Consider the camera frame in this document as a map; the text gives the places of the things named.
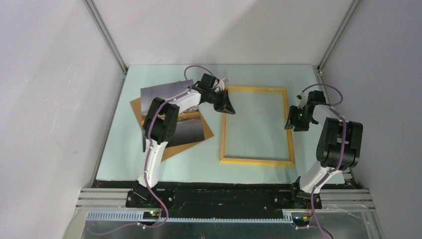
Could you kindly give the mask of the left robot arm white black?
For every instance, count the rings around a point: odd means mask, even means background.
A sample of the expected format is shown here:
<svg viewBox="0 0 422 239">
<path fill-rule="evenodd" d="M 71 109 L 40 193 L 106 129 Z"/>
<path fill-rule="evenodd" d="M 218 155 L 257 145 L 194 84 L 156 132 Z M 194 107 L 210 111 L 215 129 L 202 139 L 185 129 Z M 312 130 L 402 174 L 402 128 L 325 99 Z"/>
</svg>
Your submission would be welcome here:
<svg viewBox="0 0 422 239">
<path fill-rule="evenodd" d="M 145 158 L 133 190 L 143 206 L 149 208 L 157 202 L 153 187 L 158 183 L 165 150 L 203 140 L 202 119 L 196 115 L 199 105 L 208 103 L 219 113 L 235 114 L 226 82 L 204 73 L 196 82 L 184 80 L 140 90 Z"/>
</svg>

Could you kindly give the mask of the landscape photo print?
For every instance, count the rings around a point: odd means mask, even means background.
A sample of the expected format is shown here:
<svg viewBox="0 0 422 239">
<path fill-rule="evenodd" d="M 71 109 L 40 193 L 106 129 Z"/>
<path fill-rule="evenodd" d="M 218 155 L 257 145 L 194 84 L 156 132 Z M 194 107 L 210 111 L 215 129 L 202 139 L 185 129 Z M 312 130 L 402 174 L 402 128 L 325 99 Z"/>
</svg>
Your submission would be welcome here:
<svg viewBox="0 0 422 239">
<path fill-rule="evenodd" d="M 145 117 L 147 116 L 147 113 L 154 98 L 160 97 L 162 99 L 167 99 L 171 96 L 182 93 L 189 87 L 189 85 L 192 85 L 193 83 L 193 80 L 178 81 L 174 83 L 167 83 L 140 89 L 142 121 L 145 120 Z M 192 110 L 194 107 L 199 108 L 199 106 L 193 106 L 186 110 Z"/>
</svg>

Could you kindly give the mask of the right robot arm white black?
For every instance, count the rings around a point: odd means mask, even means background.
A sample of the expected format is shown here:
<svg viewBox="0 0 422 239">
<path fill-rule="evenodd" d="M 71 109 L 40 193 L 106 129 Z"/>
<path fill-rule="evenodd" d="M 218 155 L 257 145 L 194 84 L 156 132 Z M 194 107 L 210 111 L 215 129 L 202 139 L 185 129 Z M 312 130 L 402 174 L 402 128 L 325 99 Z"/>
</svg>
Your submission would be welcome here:
<svg viewBox="0 0 422 239">
<path fill-rule="evenodd" d="M 290 106 L 285 130 L 306 132 L 311 124 L 321 125 L 316 161 L 292 184 L 289 200 L 295 208 L 316 201 L 323 185 L 334 175 L 357 165 L 360 157 L 363 124 L 348 121 L 330 105 L 322 91 L 297 95 L 299 104 Z"/>
</svg>

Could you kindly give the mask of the yellow wooden picture frame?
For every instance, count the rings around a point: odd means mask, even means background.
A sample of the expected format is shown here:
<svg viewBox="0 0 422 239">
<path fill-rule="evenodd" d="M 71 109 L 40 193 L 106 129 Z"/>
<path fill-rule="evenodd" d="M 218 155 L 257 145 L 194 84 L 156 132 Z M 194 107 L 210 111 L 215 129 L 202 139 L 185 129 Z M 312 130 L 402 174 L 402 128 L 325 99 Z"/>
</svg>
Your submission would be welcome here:
<svg viewBox="0 0 422 239">
<path fill-rule="evenodd" d="M 235 114 L 221 120 L 220 161 L 295 165 L 289 104 L 284 87 L 227 86 Z"/>
</svg>

